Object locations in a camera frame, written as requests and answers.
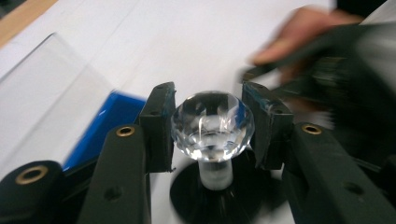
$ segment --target clear plastic sheet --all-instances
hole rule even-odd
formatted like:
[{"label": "clear plastic sheet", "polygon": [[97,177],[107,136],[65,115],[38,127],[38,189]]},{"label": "clear plastic sheet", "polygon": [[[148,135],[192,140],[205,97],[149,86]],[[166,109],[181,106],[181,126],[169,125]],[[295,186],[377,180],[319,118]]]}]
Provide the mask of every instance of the clear plastic sheet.
[{"label": "clear plastic sheet", "polygon": [[112,87],[56,34],[0,79],[0,178],[30,161],[63,163]]}]

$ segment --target blue object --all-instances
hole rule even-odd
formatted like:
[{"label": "blue object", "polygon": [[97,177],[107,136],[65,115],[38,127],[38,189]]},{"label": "blue object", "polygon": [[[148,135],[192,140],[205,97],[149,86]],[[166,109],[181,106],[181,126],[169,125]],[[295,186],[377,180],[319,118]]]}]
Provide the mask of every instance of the blue object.
[{"label": "blue object", "polygon": [[97,157],[107,133],[122,124],[134,123],[145,101],[113,91],[64,164],[64,170]]}]

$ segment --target metal ring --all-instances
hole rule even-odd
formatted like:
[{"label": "metal ring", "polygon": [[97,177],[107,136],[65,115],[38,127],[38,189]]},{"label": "metal ring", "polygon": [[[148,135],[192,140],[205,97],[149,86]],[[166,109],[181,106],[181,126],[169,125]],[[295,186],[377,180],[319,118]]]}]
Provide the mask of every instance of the metal ring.
[{"label": "metal ring", "polygon": [[36,182],[37,180],[43,178],[49,168],[44,165],[37,165],[34,167],[30,167],[24,171],[22,171],[17,178],[15,178],[15,182],[19,185],[27,185]]},{"label": "metal ring", "polygon": [[322,130],[319,127],[312,125],[312,124],[305,124],[305,125],[303,125],[302,129],[304,132],[310,133],[310,134],[321,134],[321,132],[322,132]]},{"label": "metal ring", "polygon": [[126,136],[129,136],[132,134],[134,134],[134,127],[126,126],[126,127],[119,128],[117,130],[117,135],[119,137],[126,137]]}]

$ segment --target black base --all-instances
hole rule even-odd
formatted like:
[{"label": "black base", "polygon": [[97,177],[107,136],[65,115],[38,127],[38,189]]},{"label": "black base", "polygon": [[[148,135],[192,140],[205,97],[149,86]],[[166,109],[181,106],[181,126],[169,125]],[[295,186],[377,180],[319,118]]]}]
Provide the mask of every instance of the black base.
[{"label": "black base", "polygon": [[280,181],[254,164],[251,151],[234,158],[233,183],[217,191],[202,185],[198,162],[187,166],[170,190],[179,217],[187,223],[252,223],[259,212],[262,215],[280,206],[286,201]]}]

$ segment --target glass knob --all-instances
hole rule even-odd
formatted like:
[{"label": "glass knob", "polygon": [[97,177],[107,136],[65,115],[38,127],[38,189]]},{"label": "glass knob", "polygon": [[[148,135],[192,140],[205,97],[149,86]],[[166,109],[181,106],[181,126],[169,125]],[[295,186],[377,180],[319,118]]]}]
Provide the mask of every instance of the glass knob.
[{"label": "glass knob", "polygon": [[233,182],[231,158],[254,133],[253,115],[242,101],[220,91],[200,92],[181,104],[172,117],[177,147],[198,161],[207,189],[226,189]]}]

